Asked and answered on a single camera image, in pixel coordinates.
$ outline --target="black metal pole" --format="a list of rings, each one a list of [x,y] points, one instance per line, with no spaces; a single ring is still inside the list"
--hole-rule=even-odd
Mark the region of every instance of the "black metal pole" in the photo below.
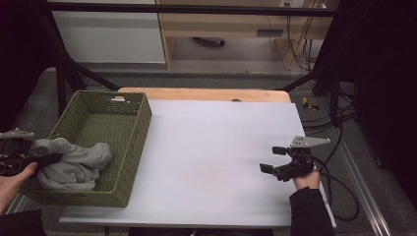
[[[222,14],[261,15],[294,17],[342,17],[352,16],[353,10],[312,9],[312,8],[272,8],[208,5],[155,5],[155,4],[103,4],[103,3],[63,3],[42,4],[50,11],[66,12],[113,12],[113,13],[178,13],[178,14]]]

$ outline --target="green wicker basket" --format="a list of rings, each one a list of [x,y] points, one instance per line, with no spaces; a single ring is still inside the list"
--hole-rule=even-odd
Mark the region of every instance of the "green wicker basket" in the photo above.
[[[84,148],[108,143],[112,159],[100,173],[92,191],[23,188],[22,194],[45,205],[125,207],[150,118],[151,110],[144,93],[77,91],[48,139],[65,138]]]

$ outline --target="gray towel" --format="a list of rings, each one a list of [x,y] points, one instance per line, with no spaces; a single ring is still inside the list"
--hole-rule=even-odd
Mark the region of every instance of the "gray towel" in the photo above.
[[[60,162],[50,164],[37,173],[40,186],[47,190],[92,190],[99,172],[111,159],[108,144],[80,147],[63,138],[36,140],[30,147],[30,153],[37,156],[63,154]]]

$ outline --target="white table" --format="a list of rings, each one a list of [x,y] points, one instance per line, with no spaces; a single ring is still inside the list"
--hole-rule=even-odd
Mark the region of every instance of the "white table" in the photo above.
[[[260,163],[287,164],[304,131],[292,103],[150,99],[152,119],[126,208],[67,206],[61,222],[153,227],[289,226],[292,181]],[[330,218],[335,226],[331,211]]]

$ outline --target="wall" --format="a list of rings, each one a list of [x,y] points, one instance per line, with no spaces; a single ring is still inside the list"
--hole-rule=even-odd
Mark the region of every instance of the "wall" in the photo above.
[[[154,0],[53,0],[154,4]],[[165,63],[157,14],[53,12],[70,55],[78,62]]]

